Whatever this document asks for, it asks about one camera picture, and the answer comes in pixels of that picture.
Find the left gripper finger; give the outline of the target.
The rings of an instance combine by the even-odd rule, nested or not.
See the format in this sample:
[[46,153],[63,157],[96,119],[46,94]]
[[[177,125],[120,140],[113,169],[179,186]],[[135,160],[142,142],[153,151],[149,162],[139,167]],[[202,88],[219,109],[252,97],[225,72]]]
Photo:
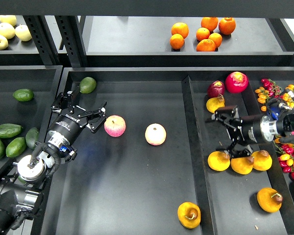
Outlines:
[[106,105],[107,101],[105,100],[96,110],[84,111],[77,114],[77,119],[80,120],[78,122],[79,127],[82,129],[88,128],[93,134],[96,133],[107,119]]
[[68,91],[66,93],[61,92],[57,95],[54,102],[51,104],[51,110],[54,113],[61,113],[64,109],[69,110],[69,114],[74,114],[74,105],[77,95],[80,93],[80,87],[73,91]]

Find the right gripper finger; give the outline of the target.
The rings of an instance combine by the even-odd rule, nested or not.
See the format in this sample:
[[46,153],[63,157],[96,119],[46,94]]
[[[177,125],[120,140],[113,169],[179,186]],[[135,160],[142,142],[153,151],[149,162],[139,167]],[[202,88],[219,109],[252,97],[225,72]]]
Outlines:
[[242,124],[242,119],[239,116],[237,105],[225,106],[215,110],[211,117],[207,118],[205,122],[217,121],[225,127],[237,127]]
[[243,158],[251,157],[252,148],[249,144],[240,142],[240,138],[231,138],[231,144],[229,146],[220,146],[218,151],[227,153],[230,158]]

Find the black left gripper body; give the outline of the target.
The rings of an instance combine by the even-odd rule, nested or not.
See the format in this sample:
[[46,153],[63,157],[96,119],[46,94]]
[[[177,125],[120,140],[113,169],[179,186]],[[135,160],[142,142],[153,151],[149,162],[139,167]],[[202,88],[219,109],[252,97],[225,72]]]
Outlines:
[[90,112],[79,106],[73,106],[73,111],[70,111],[69,108],[52,108],[52,112],[58,116],[48,128],[49,140],[47,143],[57,149],[61,149],[62,146],[72,146],[88,124],[87,114]]

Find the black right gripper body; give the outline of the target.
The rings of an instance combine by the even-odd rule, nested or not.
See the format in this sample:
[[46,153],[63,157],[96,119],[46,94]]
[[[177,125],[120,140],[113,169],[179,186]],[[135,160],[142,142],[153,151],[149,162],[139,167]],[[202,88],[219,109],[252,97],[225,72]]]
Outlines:
[[240,117],[242,124],[237,127],[226,127],[229,138],[239,137],[246,144],[263,144],[273,140],[278,134],[277,121],[267,115]]

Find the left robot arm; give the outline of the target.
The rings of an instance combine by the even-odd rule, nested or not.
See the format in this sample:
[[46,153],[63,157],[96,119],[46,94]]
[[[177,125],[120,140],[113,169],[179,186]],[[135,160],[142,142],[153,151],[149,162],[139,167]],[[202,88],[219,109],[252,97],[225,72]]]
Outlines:
[[78,105],[80,88],[60,93],[51,105],[57,117],[44,142],[37,141],[31,154],[7,162],[0,170],[0,235],[18,229],[25,220],[44,212],[46,185],[61,164],[73,161],[73,143],[85,129],[96,133],[107,119],[107,102],[93,111]]

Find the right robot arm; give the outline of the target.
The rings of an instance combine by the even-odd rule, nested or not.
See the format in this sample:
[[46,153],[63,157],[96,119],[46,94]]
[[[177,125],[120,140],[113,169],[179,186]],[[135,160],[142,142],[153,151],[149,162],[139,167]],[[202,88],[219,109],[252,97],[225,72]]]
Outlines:
[[227,129],[231,144],[223,151],[231,158],[249,157],[252,144],[267,144],[275,136],[282,143],[294,144],[294,109],[282,99],[269,101],[265,115],[240,116],[237,106],[218,108],[208,122],[216,121]]

